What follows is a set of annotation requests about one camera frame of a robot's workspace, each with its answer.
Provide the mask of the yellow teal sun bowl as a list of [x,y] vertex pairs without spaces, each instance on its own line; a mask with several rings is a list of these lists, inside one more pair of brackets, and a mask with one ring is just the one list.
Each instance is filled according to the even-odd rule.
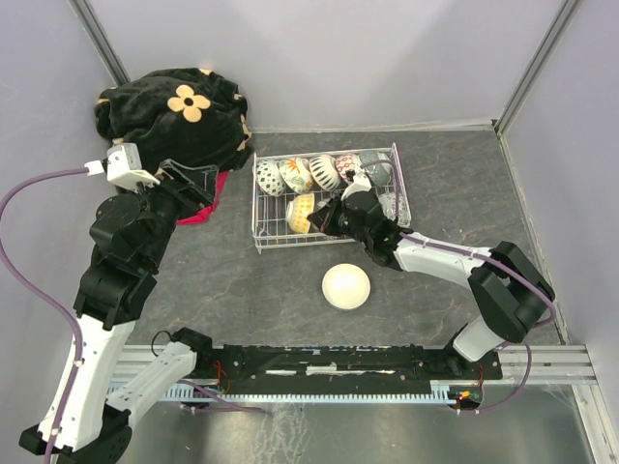
[[294,233],[307,234],[310,232],[311,223],[308,216],[313,213],[314,205],[313,193],[297,195],[287,203],[285,221]]

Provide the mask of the white wire dish rack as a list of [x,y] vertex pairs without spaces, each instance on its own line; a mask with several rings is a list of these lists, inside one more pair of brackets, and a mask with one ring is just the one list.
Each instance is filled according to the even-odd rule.
[[[388,147],[381,148],[363,148],[363,149],[349,149],[338,151],[326,151],[315,152],[295,155],[281,155],[281,156],[268,156],[268,157],[254,157],[253,158],[253,194],[252,194],[252,215],[251,215],[251,229],[254,239],[255,247],[257,250],[262,251],[267,248],[283,248],[283,247],[308,247],[334,244],[337,242],[349,243],[351,240],[346,237],[340,239],[335,237],[328,237],[318,232],[313,227],[310,228],[307,234],[294,233],[285,221],[285,210],[287,203],[293,200],[297,195],[288,186],[286,186],[285,193],[280,197],[273,197],[265,194],[261,191],[258,184],[255,181],[254,169],[257,163],[261,160],[274,160],[279,166],[281,160],[289,158],[300,157],[309,162],[310,159],[318,155],[330,155],[336,160],[336,157],[340,155],[357,153],[365,150],[376,150],[386,153],[389,156],[388,163],[392,166],[391,182],[384,188],[376,187],[373,182],[372,190],[377,196],[386,192],[394,192],[396,197],[402,195],[407,203],[408,209],[411,213],[411,207],[407,199],[406,187],[403,179],[402,168],[399,160],[398,147],[396,144],[391,144]],[[313,186],[308,193],[313,193],[315,197],[315,205],[325,202],[337,194],[344,191],[348,184],[340,178],[339,186],[334,191],[327,191],[322,189],[313,179]]]

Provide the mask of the blue triangle patterned bowl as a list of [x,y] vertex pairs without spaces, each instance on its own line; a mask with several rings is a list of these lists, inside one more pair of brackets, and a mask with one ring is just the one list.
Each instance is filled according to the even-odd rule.
[[350,185],[354,176],[363,170],[357,153],[350,153],[336,157],[335,166],[340,177]]

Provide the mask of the multicolour bowl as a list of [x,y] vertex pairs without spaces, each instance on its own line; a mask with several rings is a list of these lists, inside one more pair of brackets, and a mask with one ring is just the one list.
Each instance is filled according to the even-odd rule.
[[378,200],[386,218],[390,220],[397,219],[398,225],[401,227],[410,226],[412,222],[411,213],[402,195],[396,197],[394,192],[386,192],[380,194]]

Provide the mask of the red patterned bowl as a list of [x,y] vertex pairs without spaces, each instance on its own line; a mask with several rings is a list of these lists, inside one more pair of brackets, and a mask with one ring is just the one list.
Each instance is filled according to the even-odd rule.
[[285,193],[286,184],[274,160],[263,159],[254,169],[255,181],[262,192],[269,196],[280,197]]

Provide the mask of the plain white bowl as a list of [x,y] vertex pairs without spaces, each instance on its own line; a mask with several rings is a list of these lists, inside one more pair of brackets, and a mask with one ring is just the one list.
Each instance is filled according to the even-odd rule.
[[368,275],[352,264],[338,264],[329,269],[321,284],[326,301],[339,310],[354,310],[369,297],[371,284]]

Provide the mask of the grey geometric patterned bowl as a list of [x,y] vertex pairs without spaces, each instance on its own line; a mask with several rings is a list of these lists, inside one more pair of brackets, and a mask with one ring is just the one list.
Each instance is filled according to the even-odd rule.
[[391,182],[392,166],[388,163],[389,156],[376,150],[365,150],[359,153],[359,161],[363,170],[373,184],[384,188]]

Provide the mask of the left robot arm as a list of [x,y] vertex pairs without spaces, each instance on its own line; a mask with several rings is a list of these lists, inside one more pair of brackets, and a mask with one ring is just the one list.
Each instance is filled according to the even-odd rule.
[[51,463],[115,463],[133,430],[178,381],[214,365],[209,337],[183,329],[121,390],[110,393],[114,368],[140,318],[179,220],[214,203],[219,170],[170,159],[150,180],[107,198],[89,234],[95,246],[74,309],[60,311],[73,332],[61,383],[39,424],[19,444]]

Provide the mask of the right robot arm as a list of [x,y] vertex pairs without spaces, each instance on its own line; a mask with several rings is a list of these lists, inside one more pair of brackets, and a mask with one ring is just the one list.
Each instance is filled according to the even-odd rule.
[[443,356],[454,377],[467,377],[487,352],[522,342],[556,317],[554,291],[513,243],[485,248],[435,241],[385,216],[370,191],[333,198],[308,220],[325,235],[362,244],[379,266],[434,276],[471,291],[480,316],[454,336]]

